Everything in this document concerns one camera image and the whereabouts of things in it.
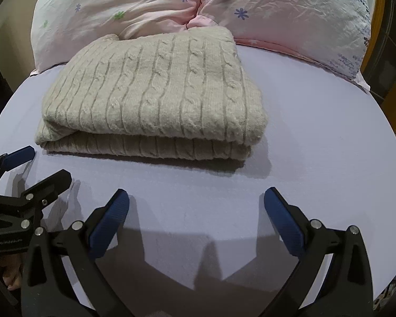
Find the pink floral right pillow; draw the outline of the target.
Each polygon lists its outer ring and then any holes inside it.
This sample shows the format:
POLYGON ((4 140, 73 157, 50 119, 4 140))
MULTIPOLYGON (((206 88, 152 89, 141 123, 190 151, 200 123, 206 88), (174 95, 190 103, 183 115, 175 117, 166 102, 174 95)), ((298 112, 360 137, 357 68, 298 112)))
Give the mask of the pink floral right pillow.
POLYGON ((361 74, 371 38, 368 0, 201 0, 188 25, 224 26, 238 44, 311 62, 369 88, 361 74))

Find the pink floral pillow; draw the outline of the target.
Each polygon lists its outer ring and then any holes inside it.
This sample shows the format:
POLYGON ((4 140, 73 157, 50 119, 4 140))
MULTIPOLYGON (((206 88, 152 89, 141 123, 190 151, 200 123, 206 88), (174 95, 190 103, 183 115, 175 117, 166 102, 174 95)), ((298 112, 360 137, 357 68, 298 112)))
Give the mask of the pink floral pillow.
POLYGON ((238 44, 311 62, 369 88, 361 74, 371 38, 368 0, 201 0, 188 25, 224 26, 238 44))
POLYGON ((120 39, 186 29, 200 0, 38 0, 30 41, 35 72, 67 63, 107 34, 120 39))

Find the lavender bed sheet mattress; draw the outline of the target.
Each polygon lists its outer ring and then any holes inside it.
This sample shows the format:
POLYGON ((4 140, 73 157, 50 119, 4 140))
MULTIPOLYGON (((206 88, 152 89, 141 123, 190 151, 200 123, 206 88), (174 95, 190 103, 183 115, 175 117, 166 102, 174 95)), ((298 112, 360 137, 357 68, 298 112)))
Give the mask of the lavender bed sheet mattress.
POLYGON ((327 227, 360 228, 375 295, 396 275, 396 136, 367 92, 310 64, 242 46, 268 126, 244 162, 49 154, 3 175, 17 196, 59 170, 44 212, 67 228, 117 189, 131 206, 98 266, 137 316, 257 316, 296 265, 265 212, 267 188, 327 227))

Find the wooden bed frame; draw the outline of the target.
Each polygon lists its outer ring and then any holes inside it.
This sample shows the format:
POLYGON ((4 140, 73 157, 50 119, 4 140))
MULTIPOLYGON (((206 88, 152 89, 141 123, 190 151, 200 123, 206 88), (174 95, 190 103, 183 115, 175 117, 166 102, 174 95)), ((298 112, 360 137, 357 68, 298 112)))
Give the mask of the wooden bed frame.
POLYGON ((396 133, 396 0, 375 0, 361 72, 396 133))

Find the pink floral left pillow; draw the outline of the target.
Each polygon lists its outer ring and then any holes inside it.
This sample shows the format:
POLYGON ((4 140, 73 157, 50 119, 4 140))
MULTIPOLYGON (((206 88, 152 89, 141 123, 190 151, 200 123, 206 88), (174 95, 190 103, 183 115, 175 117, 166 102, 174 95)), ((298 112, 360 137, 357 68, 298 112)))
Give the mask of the pink floral left pillow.
POLYGON ((200 0, 38 0, 30 41, 35 72, 67 63, 107 34, 120 39, 186 29, 200 0))

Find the beige cable knit sweater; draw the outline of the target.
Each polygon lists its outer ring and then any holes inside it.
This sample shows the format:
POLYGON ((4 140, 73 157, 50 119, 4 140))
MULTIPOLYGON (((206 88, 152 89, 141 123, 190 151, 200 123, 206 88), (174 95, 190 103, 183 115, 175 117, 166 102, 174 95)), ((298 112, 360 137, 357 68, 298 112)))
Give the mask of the beige cable knit sweater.
POLYGON ((243 161, 266 126, 231 32, 208 26, 85 46, 45 94, 35 142, 49 152, 243 161))

